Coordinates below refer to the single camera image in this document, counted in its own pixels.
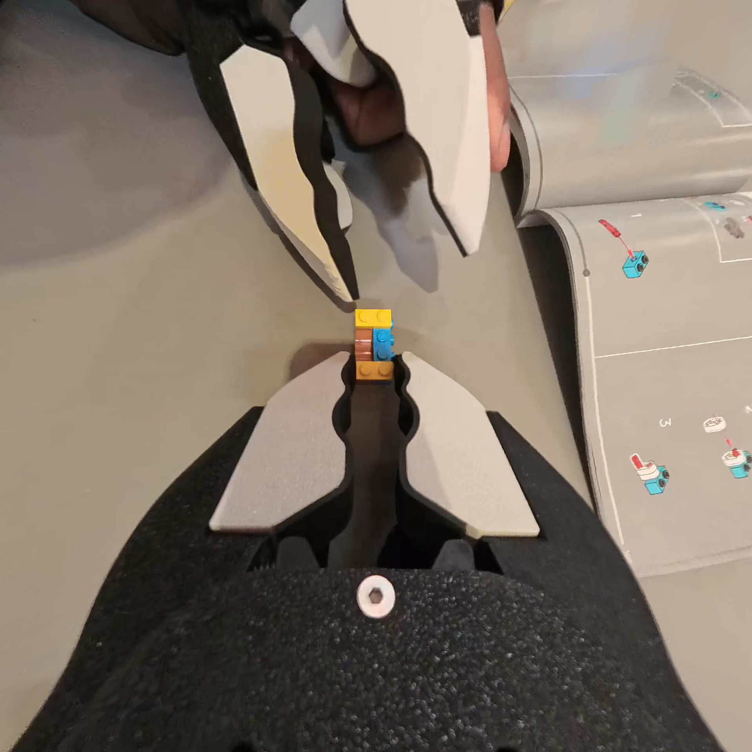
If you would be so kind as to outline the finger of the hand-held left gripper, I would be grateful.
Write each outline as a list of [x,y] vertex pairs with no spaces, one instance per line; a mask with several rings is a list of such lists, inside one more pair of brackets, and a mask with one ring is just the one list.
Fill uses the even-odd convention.
[[304,70],[275,51],[244,45],[221,74],[260,200],[332,295],[360,298],[346,231],[353,207],[322,154],[324,112]]
[[490,192],[483,42],[454,1],[347,1],[347,24],[401,93],[429,193],[462,255],[481,242]]

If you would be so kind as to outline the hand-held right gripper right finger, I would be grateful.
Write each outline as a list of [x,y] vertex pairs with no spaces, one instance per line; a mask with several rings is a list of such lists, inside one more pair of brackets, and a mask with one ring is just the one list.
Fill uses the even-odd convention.
[[395,360],[396,516],[422,557],[449,540],[535,539],[540,526],[484,406],[412,352]]

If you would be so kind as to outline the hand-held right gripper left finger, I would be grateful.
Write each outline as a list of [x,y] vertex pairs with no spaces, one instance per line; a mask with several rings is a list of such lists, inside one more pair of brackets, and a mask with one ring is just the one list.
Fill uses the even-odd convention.
[[328,555],[353,508],[351,361],[349,352],[336,352],[268,400],[212,514],[212,531],[296,536]]

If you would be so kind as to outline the person's left forearm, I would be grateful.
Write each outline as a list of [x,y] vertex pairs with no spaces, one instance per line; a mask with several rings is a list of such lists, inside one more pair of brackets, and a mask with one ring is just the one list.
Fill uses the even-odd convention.
[[72,1],[80,12],[150,50],[170,56],[185,52],[186,23],[179,1]]

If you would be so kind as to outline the grey desk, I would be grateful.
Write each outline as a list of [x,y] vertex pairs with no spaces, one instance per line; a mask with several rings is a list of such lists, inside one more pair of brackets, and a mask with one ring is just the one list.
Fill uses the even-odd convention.
[[[348,238],[398,348],[497,410],[585,499],[566,265],[493,176],[462,258],[406,140],[353,153]],[[2,5],[2,750],[68,663],[142,517],[289,378],[352,345],[196,94],[184,58],[67,2]]]

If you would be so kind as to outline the person's left hand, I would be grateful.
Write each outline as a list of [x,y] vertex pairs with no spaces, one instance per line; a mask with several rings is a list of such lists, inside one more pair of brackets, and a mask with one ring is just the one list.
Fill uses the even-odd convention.
[[[503,49],[497,33],[496,10],[503,2],[478,2],[477,17],[484,48],[486,101],[490,137],[490,170],[501,172],[511,149],[511,97]],[[378,146],[403,133],[404,109],[398,92],[389,82],[362,89],[331,79],[328,82],[334,106],[355,146]]]

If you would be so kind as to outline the grey instruction booklet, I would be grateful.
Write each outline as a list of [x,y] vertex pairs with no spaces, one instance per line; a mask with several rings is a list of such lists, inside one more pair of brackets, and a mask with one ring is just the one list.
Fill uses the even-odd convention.
[[502,37],[598,515],[640,578],[749,558],[750,2],[517,2]]

